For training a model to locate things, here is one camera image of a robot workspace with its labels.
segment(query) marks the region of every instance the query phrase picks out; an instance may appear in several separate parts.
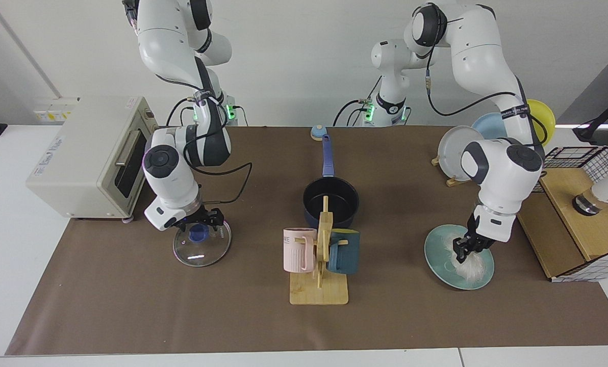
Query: green indicator light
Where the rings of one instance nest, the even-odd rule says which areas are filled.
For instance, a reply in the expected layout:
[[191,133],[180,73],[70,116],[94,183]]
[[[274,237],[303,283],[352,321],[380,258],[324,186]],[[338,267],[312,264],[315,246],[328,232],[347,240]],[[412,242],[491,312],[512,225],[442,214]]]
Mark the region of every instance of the green indicator light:
[[234,108],[231,107],[229,104],[227,104],[226,107],[227,107],[227,117],[229,119],[235,119],[236,118],[236,112],[234,112]]
[[365,114],[365,121],[372,121],[372,116],[374,116],[374,105],[370,104],[370,109]]

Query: white table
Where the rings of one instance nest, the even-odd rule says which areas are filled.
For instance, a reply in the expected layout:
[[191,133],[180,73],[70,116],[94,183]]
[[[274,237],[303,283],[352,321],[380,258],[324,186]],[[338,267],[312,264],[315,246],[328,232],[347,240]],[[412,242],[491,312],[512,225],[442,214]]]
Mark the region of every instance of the white table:
[[[30,301],[68,223],[24,186],[59,127],[10,126],[0,138],[0,356]],[[569,130],[555,146],[583,145]],[[608,296],[608,279],[602,282]],[[188,355],[0,357],[0,365],[608,365],[608,347],[451,348]]]

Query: dark green mug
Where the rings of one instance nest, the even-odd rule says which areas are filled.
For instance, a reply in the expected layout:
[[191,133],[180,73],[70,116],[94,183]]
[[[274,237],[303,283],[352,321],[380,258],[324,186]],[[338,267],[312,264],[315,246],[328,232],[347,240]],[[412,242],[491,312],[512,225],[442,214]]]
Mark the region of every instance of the dark green mug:
[[359,243],[361,233],[353,229],[334,228],[329,246],[327,270],[339,274],[354,274],[358,271]]

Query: blue pan handle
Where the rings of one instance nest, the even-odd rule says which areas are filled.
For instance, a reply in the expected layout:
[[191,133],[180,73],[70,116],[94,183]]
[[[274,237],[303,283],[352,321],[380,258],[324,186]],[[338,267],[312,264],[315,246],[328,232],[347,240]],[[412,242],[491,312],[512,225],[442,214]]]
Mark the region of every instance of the blue pan handle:
[[322,135],[322,177],[334,177],[334,153],[332,153],[332,138]]

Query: pink mug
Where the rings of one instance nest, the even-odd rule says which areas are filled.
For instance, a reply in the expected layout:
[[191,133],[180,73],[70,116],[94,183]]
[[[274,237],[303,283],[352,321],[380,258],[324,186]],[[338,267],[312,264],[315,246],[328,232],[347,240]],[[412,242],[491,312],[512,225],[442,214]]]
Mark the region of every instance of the pink mug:
[[317,238],[318,231],[313,228],[285,228],[284,270],[291,273],[313,272],[315,269],[313,242]]

